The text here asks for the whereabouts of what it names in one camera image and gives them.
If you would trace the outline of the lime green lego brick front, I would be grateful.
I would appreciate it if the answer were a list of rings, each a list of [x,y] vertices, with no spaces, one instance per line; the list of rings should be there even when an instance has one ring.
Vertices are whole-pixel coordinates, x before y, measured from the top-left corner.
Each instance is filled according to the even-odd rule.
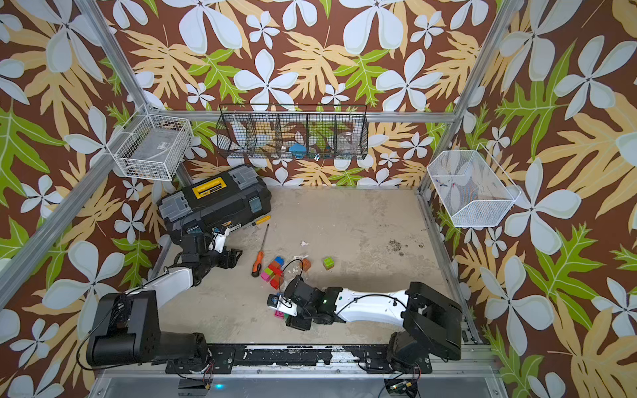
[[[326,257],[323,259],[323,266],[326,270],[331,270],[335,266],[335,262],[332,257]]]

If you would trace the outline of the red square lego brick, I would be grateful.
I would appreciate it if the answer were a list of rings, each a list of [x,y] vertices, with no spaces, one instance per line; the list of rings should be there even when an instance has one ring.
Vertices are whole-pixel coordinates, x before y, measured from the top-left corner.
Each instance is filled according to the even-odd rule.
[[[274,274],[274,275],[282,275],[283,271],[281,270],[280,267],[275,267],[275,266],[269,266],[268,269]]]

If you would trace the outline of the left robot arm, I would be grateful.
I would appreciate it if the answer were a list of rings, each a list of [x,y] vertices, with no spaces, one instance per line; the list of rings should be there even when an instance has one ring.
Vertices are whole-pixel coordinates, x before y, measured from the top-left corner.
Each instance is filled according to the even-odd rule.
[[[196,372],[211,366],[204,336],[162,331],[159,310],[200,285],[212,269],[237,266],[243,251],[227,249],[225,239],[223,235],[186,235],[182,251],[162,274],[124,293],[100,298],[92,329],[82,342],[86,358],[78,363],[91,370],[170,363],[174,371]]]

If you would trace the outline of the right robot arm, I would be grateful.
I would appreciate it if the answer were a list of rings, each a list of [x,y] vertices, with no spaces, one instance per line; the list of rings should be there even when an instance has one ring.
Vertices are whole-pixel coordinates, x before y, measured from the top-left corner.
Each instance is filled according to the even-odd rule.
[[[299,275],[267,305],[287,316],[286,326],[308,331],[315,324],[371,322],[401,327],[391,335],[387,361],[391,369],[431,371],[430,356],[461,360],[461,306],[421,282],[389,293],[359,292],[342,287],[325,290],[305,283]]]

